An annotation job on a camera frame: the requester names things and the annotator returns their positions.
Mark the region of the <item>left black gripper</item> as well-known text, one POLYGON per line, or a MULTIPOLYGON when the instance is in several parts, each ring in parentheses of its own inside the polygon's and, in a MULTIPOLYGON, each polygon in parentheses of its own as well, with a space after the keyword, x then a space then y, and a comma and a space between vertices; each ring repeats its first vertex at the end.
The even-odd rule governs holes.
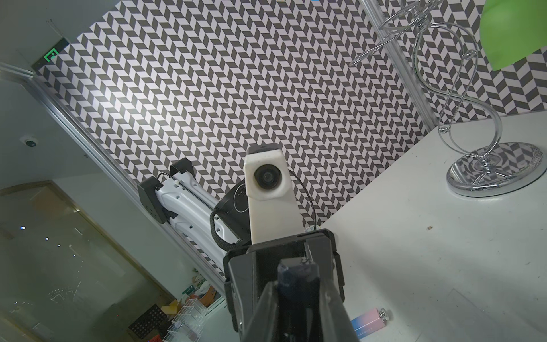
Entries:
POLYGON ((281 340, 279 291, 273 281, 279 262, 296 257, 310 259, 319 268, 319 277, 312 281, 311 307, 306 310, 306 340, 357 341, 344 306, 345 279, 336 238, 328 229, 227 252, 224 287, 234 330, 245 332, 243 342, 281 340))

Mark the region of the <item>pink blue gradient lipstick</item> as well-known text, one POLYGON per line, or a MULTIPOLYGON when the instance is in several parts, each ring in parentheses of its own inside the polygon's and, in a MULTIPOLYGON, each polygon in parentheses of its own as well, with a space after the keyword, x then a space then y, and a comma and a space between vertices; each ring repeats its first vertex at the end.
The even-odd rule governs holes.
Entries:
POLYGON ((370 336, 372 333, 385 328, 389 320, 389 314, 385 309, 374 308, 354 318, 350 323, 352 324, 357 337, 363 339, 366 336, 370 336))

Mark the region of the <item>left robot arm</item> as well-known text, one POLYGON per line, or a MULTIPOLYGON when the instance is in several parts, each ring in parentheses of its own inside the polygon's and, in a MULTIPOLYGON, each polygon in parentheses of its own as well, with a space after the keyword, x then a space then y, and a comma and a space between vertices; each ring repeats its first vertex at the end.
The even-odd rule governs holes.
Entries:
POLYGON ((296 180, 281 149, 264 145, 246 154, 244 180, 221 200, 196 182, 188 159, 138 193, 159 223, 180 228, 219 263, 243 341, 356 341, 336 238, 304 229, 296 180))

